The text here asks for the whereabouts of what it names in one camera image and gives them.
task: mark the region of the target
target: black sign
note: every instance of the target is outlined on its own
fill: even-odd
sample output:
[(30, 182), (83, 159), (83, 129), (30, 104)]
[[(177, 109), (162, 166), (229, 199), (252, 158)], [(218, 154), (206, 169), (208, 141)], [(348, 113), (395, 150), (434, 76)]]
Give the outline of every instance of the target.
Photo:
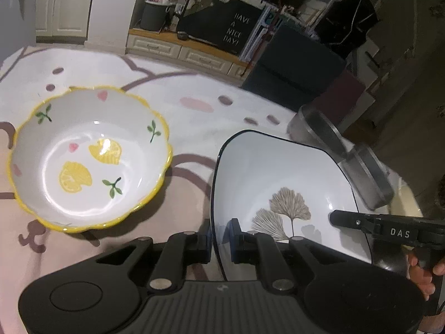
[(262, 10), (241, 0), (195, 1), (196, 6), (179, 20), (177, 31), (239, 55)]

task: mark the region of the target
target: shelf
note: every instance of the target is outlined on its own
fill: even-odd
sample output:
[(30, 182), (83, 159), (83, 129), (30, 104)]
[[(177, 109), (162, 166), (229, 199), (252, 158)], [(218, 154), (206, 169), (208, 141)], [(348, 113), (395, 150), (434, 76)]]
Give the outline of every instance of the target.
[(179, 40), (176, 37), (176, 33), (174, 32), (161, 32), (160, 34), (152, 31), (142, 30), (142, 29), (130, 29), (128, 31), (130, 35), (135, 36), (142, 36), (146, 38), (156, 39), (165, 41), (167, 43), (173, 43), (181, 46), (185, 46), (187, 48), (191, 48), (194, 50), (198, 50), (200, 52), (213, 55), (214, 57), (224, 59), (227, 61), (230, 61), (231, 63), (235, 63), (239, 66), (246, 67), (248, 64), (244, 63), (243, 61), (239, 61), (238, 57), (236, 55), (230, 54), (228, 52), (222, 51), (218, 48), (215, 48), (214, 46), (207, 45), (204, 43), (201, 43), (196, 40)]

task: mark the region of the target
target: human hand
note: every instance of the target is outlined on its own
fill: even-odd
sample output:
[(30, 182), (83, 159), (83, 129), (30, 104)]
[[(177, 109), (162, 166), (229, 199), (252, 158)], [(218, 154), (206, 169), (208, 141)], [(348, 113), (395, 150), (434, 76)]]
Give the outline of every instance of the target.
[[(432, 283), (432, 273), (428, 270), (422, 269), (417, 265), (418, 259), (415, 254), (411, 251), (408, 254), (408, 274), (412, 282), (414, 282), (419, 289), (422, 291), (425, 300), (429, 299), (429, 296), (436, 290), (434, 284)], [(435, 275), (442, 276), (445, 274), (445, 258), (440, 260), (432, 269)]]

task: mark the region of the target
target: drawer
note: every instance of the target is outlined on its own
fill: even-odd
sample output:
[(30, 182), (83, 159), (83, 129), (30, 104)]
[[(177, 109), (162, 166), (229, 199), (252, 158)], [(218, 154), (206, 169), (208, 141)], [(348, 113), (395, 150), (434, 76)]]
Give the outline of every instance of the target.
[(229, 70), (228, 76), (238, 78), (241, 80), (245, 80), (251, 71), (250, 69), (247, 70), (246, 73), (244, 74), (244, 76), (242, 77), (241, 74), (244, 73), (245, 69), (246, 68), (244, 68), (244, 66), (237, 65), (234, 63), (234, 64), (232, 64), (232, 67)]
[(181, 51), (180, 45), (135, 35), (128, 35), (127, 47), (130, 49), (150, 52), (152, 54), (163, 55), (164, 57), (173, 59), (177, 59), (179, 52)]
[(204, 68), (215, 70), (219, 73), (227, 75), (232, 66), (232, 63), (227, 60), (223, 60), (213, 55), (209, 55), (197, 50), (182, 47), (179, 53), (179, 60), (187, 61), (192, 64), (202, 66)]

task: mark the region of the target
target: white bowl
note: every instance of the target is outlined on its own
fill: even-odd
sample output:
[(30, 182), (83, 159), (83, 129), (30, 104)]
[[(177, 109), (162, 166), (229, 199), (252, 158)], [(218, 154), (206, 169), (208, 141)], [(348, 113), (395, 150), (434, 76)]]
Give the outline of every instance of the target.
[(215, 252), (228, 280), (255, 279), (253, 266), (231, 262), (226, 227), (232, 218), (239, 220), (244, 232), (273, 234), (276, 241), (305, 236), (370, 262), (362, 232), (329, 223), (334, 210), (358, 208), (348, 179), (323, 150), (251, 130), (237, 133), (222, 146), (214, 173), (211, 220)]
[(46, 227), (105, 229), (154, 197), (172, 159), (164, 118), (113, 87), (71, 88), (17, 130), (8, 176)]

